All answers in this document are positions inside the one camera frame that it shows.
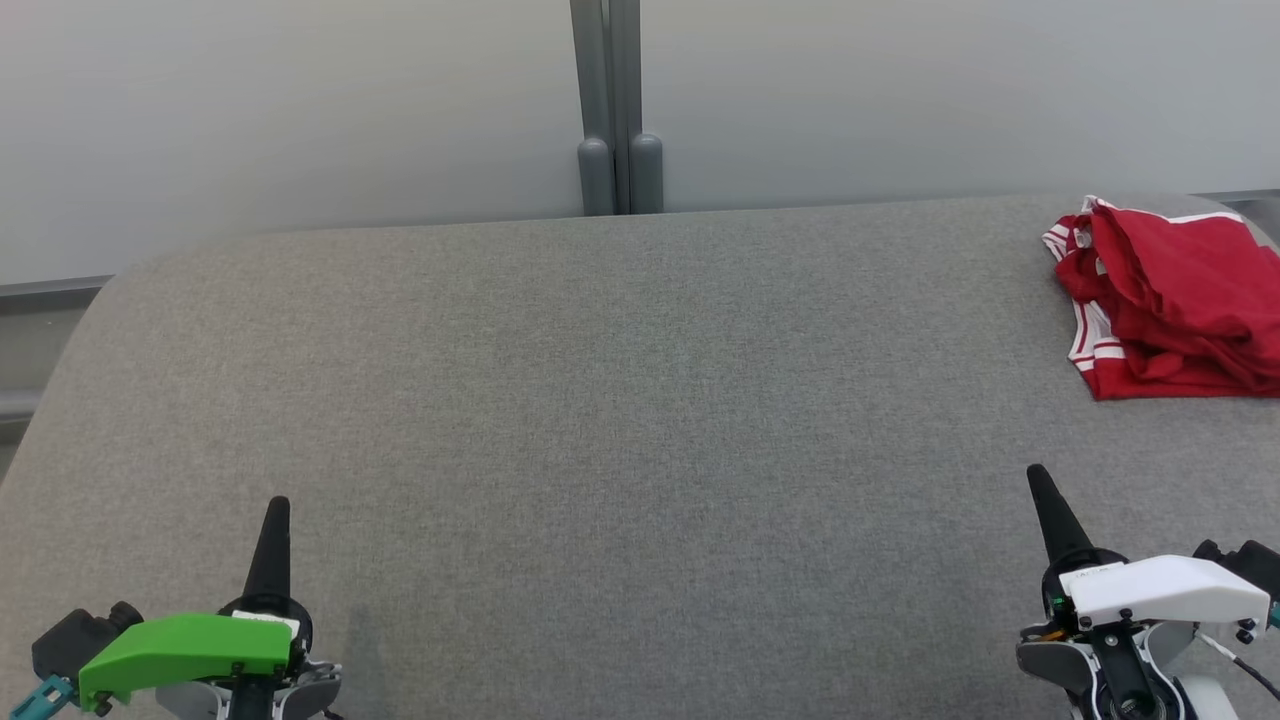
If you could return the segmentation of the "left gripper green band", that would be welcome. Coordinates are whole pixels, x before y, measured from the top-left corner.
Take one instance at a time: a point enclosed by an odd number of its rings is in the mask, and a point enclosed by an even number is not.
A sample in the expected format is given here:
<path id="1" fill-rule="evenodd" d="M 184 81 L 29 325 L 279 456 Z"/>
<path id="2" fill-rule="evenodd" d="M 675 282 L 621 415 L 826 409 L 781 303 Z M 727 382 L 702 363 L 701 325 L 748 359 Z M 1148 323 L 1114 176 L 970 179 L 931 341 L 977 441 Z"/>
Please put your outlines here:
<path id="1" fill-rule="evenodd" d="M 291 501 L 268 503 L 244 597 L 283 602 L 291 598 Z M 78 671 L 83 711 L 106 714 L 111 703 L 129 703 L 140 691 L 204 683 L 230 691 L 228 710 L 247 700 L 247 712 L 265 714 L 270 697 L 298 675 L 311 650 L 310 614 L 289 601 L 279 614 L 233 606 L 228 615 L 184 612 L 125 629 Z"/>

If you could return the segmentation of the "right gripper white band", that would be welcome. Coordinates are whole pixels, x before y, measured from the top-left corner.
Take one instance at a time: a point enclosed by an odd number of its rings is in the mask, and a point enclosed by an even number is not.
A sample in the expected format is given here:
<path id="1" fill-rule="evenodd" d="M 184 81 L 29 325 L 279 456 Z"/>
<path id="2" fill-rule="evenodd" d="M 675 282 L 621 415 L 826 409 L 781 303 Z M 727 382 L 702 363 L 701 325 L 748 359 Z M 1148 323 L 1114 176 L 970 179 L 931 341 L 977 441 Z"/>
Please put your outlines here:
<path id="1" fill-rule="evenodd" d="M 1094 544 L 1048 470 L 1032 464 L 1027 480 L 1050 566 L 1078 568 L 1048 574 L 1044 610 L 1059 625 L 1244 623 L 1254 634 L 1272 625 L 1272 594 L 1213 560 L 1161 555 L 1097 565 Z"/>

